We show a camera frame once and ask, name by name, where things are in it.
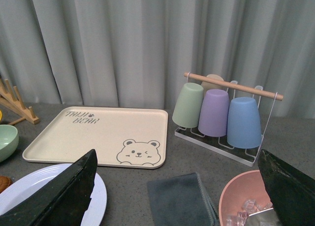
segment beige tray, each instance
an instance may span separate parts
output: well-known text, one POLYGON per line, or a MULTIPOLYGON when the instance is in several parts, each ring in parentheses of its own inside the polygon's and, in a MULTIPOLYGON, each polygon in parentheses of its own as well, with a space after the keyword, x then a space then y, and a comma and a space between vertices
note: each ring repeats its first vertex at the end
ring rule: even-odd
POLYGON ((165 161, 167 112, 69 107, 23 152, 30 162, 74 162, 95 149, 99 166, 157 168, 165 161))

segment tray rim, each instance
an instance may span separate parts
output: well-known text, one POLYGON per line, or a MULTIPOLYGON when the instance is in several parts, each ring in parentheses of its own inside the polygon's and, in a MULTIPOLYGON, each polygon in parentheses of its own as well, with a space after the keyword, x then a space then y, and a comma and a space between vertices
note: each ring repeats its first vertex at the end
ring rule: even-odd
POLYGON ((71 109, 82 109, 82 110, 104 110, 104 111, 116 111, 116 112, 147 112, 147 113, 160 113, 164 116, 164 124, 165 124, 165 140, 164 140, 164 155, 161 156, 161 160, 159 164, 154 166, 142 166, 142 165, 118 165, 118 164, 104 164, 104 163, 97 163, 97 166, 104 166, 104 167, 123 167, 123 168, 142 168, 142 169, 155 169, 161 167, 166 159, 166 143, 167 143, 167 127, 168 127, 168 113, 162 109, 145 109, 145 108, 120 108, 120 107, 93 107, 93 106, 69 106, 61 110, 56 117, 38 134, 38 136, 27 146, 27 148, 23 151, 22 157, 24 160, 28 162, 36 162, 36 163, 54 163, 54 164, 61 164, 61 163, 72 163, 71 161, 45 161, 45 160, 37 160, 27 157, 27 152, 32 148, 32 145, 41 138, 41 135, 47 131, 51 126, 55 124, 58 120, 59 116, 71 109))

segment black object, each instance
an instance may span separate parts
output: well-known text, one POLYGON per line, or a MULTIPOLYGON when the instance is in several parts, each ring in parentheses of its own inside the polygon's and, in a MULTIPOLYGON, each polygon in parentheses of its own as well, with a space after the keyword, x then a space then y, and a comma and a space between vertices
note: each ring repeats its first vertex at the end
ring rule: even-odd
POLYGON ((94 149, 29 198, 0 216, 1 226, 79 226, 91 201, 97 156, 94 149))
POLYGON ((147 183, 156 226, 219 226, 218 213, 197 173, 147 183))
POLYGON ((258 167, 266 192, 284 226, 315 225, 315 180, 262 150, 258 167))

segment blue cup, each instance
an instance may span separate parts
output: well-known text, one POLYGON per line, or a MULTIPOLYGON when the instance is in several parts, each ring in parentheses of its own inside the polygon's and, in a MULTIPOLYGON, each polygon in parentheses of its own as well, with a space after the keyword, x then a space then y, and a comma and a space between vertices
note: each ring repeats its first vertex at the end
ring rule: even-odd
POLYGON ((234 98, 227 119, 227 143, 249 149, 260 146, 261 124, 256 100, 251 97, 234 98))

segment cup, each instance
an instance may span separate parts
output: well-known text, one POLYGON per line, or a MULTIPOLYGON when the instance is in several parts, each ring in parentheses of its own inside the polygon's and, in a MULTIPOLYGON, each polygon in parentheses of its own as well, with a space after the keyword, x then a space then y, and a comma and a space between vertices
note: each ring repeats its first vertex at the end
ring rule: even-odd
POLYGON ((227 143, 249 149, 260 146, 261 124, 256 100, 252 97, 234 98, 227 119, 227 143))
POLYGON ((226 91, 208 90, 202 102, 198 130, 207 136, 225 136, 229 104, 226 91))
POLYGON ((196 83, 187 82, 177 98, 173 121, 184 128, 198 126, 201 105, 203 101, 203 87, 196 83))
MULTIPOLYGON (((209 74, 209 75, 207 75, 207 77, 217 79, 220 81, 224 81, 223 78, 221 78, 219 75, 215 75, 215 74, 209 74)), ((220 89, 220 90, 222 89, 222 86, 217 85, 217 84, 212 84, 209 82, 202 82, 201 86, 203 87, 203 96, 205 96, 207 91, 210 89, 220 89)))

